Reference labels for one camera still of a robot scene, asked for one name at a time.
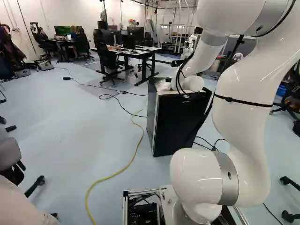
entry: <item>green screen monitor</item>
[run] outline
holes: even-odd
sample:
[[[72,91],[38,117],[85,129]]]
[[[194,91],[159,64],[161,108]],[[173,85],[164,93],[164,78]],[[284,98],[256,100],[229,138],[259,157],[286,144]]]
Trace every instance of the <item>green screen monitor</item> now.
[[[66,36],[68,34],[71,34],[71,27],[69,26],[57,26],[55,28],[55,33],[58,36]]]

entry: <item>yellow extension cord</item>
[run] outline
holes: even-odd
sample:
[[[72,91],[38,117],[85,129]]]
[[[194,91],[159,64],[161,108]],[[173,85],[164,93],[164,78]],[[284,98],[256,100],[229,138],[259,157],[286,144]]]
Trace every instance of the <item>yellow extension cord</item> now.
[[[139,111],[137,111],[137,112],[134,113],[134,114],[138,114],[138,113],[141,112],[141,111],[142,111],[142,109],[139,110]],[[140,140],[139,140],[139,142],[138,142],[138,144],[137,144],[137,146],[136,146],[135,153],[134,153],[134,155],[132,156],[131,161],[127,164],[127,166],[125,166],[123,169],[117,171],[117,172],[114,173],[113,175],[110,175],[110,176],[108,176],[108,177],[105,177],[105,178],[103,178],[103,179],[100,179],[100,180],[95,181],[95,182],[89,187],[88,191],[86,192],[86,195],[85,195],[85,209],[86,209],[86,211],[88,212],[88,215],[89,215],[90,219],[92,220],[93,225],[96,225],[96,221],[95,221],[94,217],[92,216],[92,214],[91,214],[91,212],[90,212],[90,209],[89,209],[89,201],[88,201],[88,199],[89,199],[90,191],[91,191],[98,183],[103,182],[103,181],[105,181],[105,180],[108,180],[108,179],[110,179],[110,178],[113,178],[113,177],[119,175],[120,173],[124,172],[125,170],[127,170],[127,168],[130,167],[130,165],[132,164],[133,160],[135,159],[137,150],[138,150],[138,148],[139,148],[139,146],[140,146],[140,144],[141,144],[141,142],[142,142],[142,139],[144,138],[144,133],[145,133],[144,129],[142,128],[141,125],[139,125],[139,124],[137,124],[137,123],[135,123],[135,122],[133,121],[133,117],[134,117],[134,115],[131,117],[131,121],[132,121],[133,124],[135,124],[136,126],[138,126],[138,127],[140,127],[140,128],[142,129],[142,136],[141,136],[141,138],[140,138]]]

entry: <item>chair wheel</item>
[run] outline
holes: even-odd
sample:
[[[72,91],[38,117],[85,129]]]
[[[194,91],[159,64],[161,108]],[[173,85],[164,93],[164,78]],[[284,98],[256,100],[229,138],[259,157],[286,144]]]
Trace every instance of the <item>chair wheel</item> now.
[[[284,219],[285,221],[292,223],[294,222],[293,214],[288,213],[288,211],[284,210],[281,213],[281,218]]]
[[[39,185],[39,186],[44,185],[44,184],[45,184],[45,176],[39,176],[39,177],[37,178],[37,182],[38,182],[38,185]]]
[[[282,178],[280,178],[280,182],[283,185],[288,185],[290,183],[288,177],[282,177]]]
[[[55,213],[50,213],[50,215],[53,216],[54,218],[56,218],[56,219],[58,220],[58,216],[59,216],[59,215],[58,215],[57,212],[55,212]]]

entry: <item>keyboard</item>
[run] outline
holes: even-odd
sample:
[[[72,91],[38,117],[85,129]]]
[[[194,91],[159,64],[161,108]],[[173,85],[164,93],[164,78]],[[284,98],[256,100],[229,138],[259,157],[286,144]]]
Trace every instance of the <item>keyboard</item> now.
[[[127,49],[125,49],[125,48],[118,48],[118,49],[115,49],[116,51],[118,51],[118,52],[126,52],[126,51],[128,51]]]

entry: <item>blue bin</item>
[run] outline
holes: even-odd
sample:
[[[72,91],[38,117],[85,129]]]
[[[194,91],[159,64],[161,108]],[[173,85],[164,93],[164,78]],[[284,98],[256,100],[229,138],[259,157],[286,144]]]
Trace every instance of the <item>blue bin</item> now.
[[[278,95],[278,96],[280,96],[280,97],[283,97],[283,96],[285,95],[285,93],[286,93],[286,87],[283,86],[283,85],[280,85],[280,86],[278,87],[278,90],[277,90],[277,92],[276,92],[276,95]]]

